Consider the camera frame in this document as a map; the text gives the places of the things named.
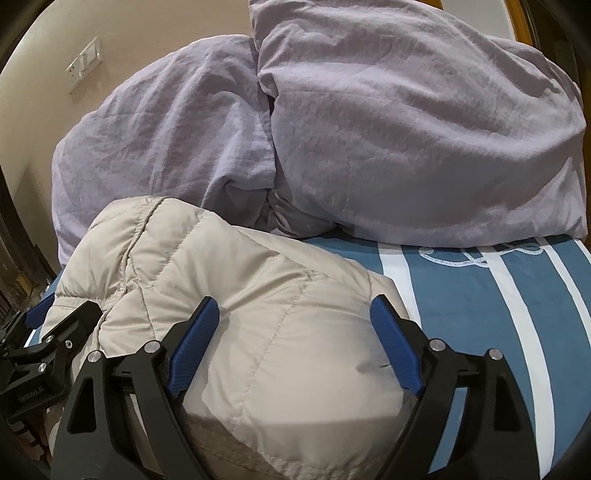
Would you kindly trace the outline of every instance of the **blue bedsheet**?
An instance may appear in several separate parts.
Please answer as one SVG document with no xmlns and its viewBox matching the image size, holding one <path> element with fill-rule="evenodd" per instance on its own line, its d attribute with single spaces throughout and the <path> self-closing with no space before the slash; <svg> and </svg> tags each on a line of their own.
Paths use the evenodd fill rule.
<svg viewBox="0 0 591 480">
<path fill-rule="evenodd" d="M 474 249 L 377 244 L 331 233 L 308 243 L 394 280 L 411 320 L 455 350 L 506 356 L 534 425 L 545 475 L 591 411 L 591 255 L 567 236 Z M 447 463 L 458 390 L 432 470 Z"/>
</svg>

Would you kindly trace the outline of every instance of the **light switch panel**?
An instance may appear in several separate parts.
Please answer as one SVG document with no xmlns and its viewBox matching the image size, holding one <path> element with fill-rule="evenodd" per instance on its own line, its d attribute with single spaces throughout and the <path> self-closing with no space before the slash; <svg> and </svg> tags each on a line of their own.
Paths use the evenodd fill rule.
<svg viewBox="0 0 591 480">
<path fill-rule="evenodd" d="M 95 37 L 84 47 L 66 69 L 69 91 L 72 93 L 78 84 L 86 78 L 103 60 L 99 38 Z"/>
</svg>

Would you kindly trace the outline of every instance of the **wall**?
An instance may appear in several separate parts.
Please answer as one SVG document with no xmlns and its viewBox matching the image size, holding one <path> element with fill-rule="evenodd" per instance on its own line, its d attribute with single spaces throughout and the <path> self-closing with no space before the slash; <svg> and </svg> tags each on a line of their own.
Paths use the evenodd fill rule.
<svg viewBox="0 0 591 480">
<path fill-rule="evenodd" d="M 198 38 L 250 30 L 246 0 L 56 0 L 33 23 L 0 74 L 0 166 L 25 228 L 54 268 L 56 144 L 152 61 Z M 104 61 L 70 95 L 66 67 L 95 36 Z"/>
</svg>

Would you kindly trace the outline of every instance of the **screw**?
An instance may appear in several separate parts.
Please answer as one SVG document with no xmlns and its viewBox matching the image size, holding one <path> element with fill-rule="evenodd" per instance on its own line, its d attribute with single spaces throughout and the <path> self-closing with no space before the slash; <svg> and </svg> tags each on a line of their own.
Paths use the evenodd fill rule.
<svg viewBox="0 0 591 480">
<path fill-rule="evenodd" d="M 488 354 L 491 356 L 493 360 L 501 360 L 503 358 L 503 353 L 496 348 L 492 348 Z"/>
<path fill-rule="evenodd" d="M 433 340 L 431 340 L 429 342 L 429 347 L 434 352 L 443 352 L 445 350 L 445 347 L 447 347 L 447 345 L 443 340 L 440 340 L 439 338 L 434 338 Z"/>
<path fill-rule="evenodd" d="M 100 350 L 94 350 L 92 352 L 90 352 L 88 354 L 88 356 L 86 357 L 86 359 L 91 363 L 95 363 L 98 362 L 100 360 L 100 357 L 102 356 L 102 353 L 100 352 Z"/>
<path fill-rule="evenodd" d="M 160 348 L 160 342 L 158 340 L 152 340 L 144 345 L 144 351 L 146 353 L 154 353 L 157 352 Z"/>
</svg>

